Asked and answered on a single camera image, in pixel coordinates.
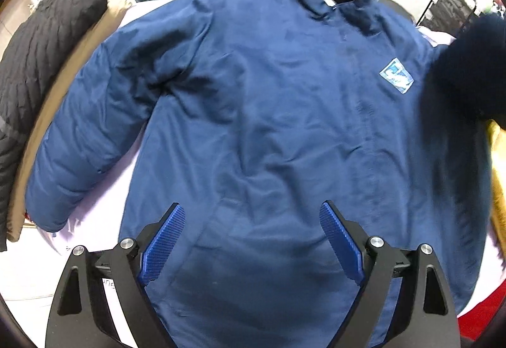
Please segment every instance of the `textured blue pad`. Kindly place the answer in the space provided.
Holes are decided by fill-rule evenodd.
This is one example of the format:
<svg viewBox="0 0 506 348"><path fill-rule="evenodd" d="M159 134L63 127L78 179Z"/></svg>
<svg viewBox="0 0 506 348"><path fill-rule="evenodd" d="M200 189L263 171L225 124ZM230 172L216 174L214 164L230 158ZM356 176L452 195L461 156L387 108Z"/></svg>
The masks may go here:
<svg viewBox="0 0 506 348"><path fill-rule="evenodd" d="M181 231L183 231L185 218L183 207L177 205L154 236L153 241L147 246L142 256L141 271L137 277L141 285L146 286L148 282L156 280L160 275Z"/></svg>
<svg viewBox="0 0 506 348"><path fill-rule="evenodd" d="M357 285L362 284L365 278L362 254L346 228L326 202L320 207L320 224L346 276L354 280Z"/></svg>

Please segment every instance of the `metal screw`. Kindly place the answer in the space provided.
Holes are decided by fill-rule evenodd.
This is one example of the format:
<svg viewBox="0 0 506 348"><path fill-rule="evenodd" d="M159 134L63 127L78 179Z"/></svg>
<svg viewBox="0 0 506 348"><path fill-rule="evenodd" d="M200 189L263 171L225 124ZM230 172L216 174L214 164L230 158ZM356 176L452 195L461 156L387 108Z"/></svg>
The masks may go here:
<svg viewBox="0 0 506 348"><path fill-rule="evenodd" d="M74 248L74 250L72 251L72 254L81 255L83 252L84 252L84 247L82 245L78 245L77 247Z"/></svg>
<svg viewBox="0 0 506 348"><path fill-rule="evenodd" d="M424 254L427 254L427 255L432 254L432 247L429 244L422 244L420 246L420 249L422 250L422 252Z"/></svg>
<svg viewBox="0 0 506 348"><path fill-rule="evenodd" d="M380 237L371 237L369 240L371 245L376 248L381 248L384 246L385 242L383 241L383 238Z"/></svg>
<svg viewBox="0 0 506 348"><path fill-rule="evenodd" d="M133 239L132 238L125 238L120 242L120 246L123 249L129 249L133 246Z"/></svg>

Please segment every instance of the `logo patch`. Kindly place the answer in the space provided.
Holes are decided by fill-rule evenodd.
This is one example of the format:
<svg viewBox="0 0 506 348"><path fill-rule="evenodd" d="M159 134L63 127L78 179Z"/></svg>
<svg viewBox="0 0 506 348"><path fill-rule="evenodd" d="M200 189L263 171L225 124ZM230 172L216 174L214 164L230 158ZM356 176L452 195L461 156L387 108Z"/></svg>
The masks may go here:
<svg viewBox="0 0 506 348"><path fill-rule="evenodd" d="M409 90L414 80L398 58L394 58L379 75L398 89L401 94Z"/></svg>

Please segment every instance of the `black puffer jacket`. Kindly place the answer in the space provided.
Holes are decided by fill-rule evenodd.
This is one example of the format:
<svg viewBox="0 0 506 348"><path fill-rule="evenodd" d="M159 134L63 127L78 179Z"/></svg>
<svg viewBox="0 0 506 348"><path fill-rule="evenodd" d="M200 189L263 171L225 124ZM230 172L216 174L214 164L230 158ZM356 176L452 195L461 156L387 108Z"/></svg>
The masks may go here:
<svg viewBox="0 0 506 348"><path fill-rule="evenodd" d="M107 0L42 0L12 36L0 62L0 251L11 190L44 98Z"/></svg>

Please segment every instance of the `blue jacket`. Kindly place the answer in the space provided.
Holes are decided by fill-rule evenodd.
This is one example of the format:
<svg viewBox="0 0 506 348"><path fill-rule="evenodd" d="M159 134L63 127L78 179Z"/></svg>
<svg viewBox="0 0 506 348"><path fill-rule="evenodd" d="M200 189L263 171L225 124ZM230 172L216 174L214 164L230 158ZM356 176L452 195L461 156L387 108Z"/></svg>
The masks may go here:
<svg viewBox="0 0 506 348"><path fill-rule="evenodd" d="M182 348L327 346L358 290L320 227L327 199L393 246L431 244L457 309L472 294L490 207L485 126L439 86L440 50L410 21L335 1L162 6L97 49L40 146L26 205L56 231L149 120L120 236L185 208L147 287Z"/></svg>

